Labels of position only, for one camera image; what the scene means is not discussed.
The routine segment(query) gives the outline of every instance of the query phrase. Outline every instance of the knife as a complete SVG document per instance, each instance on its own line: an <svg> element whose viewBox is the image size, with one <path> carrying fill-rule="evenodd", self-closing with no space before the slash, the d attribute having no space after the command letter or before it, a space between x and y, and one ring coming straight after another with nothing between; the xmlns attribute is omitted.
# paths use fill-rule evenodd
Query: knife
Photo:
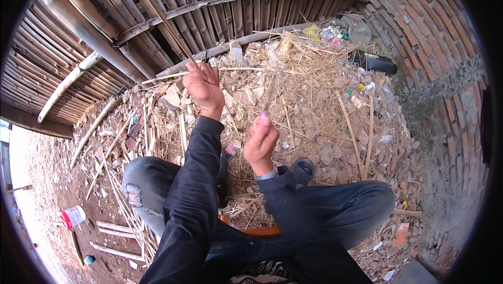
<svg viewBox="0 0 503 284"><path fill-rule="evenodd" d="M266 114L271 106L271 101L273 100L274 89L276 89L276 75L273 75L271 82L269 83L269 95L267 96L267 102L263 111Z"/></svg>

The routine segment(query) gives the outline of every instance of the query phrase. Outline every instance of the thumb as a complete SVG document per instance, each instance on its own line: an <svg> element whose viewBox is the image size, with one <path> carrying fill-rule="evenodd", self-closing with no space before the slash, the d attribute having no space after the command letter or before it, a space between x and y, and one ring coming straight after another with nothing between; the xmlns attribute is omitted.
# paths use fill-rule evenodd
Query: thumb
<svg viewBox="0 0 503 284"><path fill-rule="evenodd" d="M271 119L267 116L267 113L263 112L260 116L260 121L254 126L254 135L252 140L255 143L262 143L267 133L269 132L269 126L271 125Z"/></svg>

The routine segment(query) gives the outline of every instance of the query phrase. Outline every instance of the patterned fabric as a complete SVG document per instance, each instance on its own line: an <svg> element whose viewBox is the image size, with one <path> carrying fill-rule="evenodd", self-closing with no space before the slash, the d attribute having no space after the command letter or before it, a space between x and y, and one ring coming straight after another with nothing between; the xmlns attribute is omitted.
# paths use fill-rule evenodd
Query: patterned fabric
<svg viewBox="0 0 503 284"><path fill-rule="evenodd" d="M283 262L280 261L266 260L250 264L239 273L246 275L233 276L227 284L297 284L286 273Z"/></svg>

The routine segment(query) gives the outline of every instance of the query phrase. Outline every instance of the brick wall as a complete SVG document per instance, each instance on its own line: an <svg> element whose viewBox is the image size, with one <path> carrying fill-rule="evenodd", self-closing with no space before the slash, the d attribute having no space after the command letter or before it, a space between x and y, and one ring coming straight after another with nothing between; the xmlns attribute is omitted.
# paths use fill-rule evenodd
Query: brick wall
<svg viewBox="0 0 503 284"><path fill-rule="evenodd" d="M422 143L418 259L441 276L469 234L485 187L479 121L488 83L480 47L459 0L370 0L357 9L399 68L397 94Z"/></svg>

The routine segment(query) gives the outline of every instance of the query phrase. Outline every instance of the cloth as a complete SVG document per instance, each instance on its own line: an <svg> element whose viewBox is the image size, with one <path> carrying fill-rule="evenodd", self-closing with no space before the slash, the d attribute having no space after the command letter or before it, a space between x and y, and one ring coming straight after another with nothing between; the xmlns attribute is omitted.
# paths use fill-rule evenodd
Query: cloth
<svg viewBox="0 0 503 284"><path fill-rule="evenodd" d="M248 236L217 218L222 131L222 124L201 116L184 167L155 157L126 167L126 198L161 236L141 283L223 283L251 275L243 267L261 261L280 261L286 279L298 283L370 282L347 250L389 218L395 205L390 187L364 181L296 189L283 167L280 176L259 183L281 235Z"/></svg>

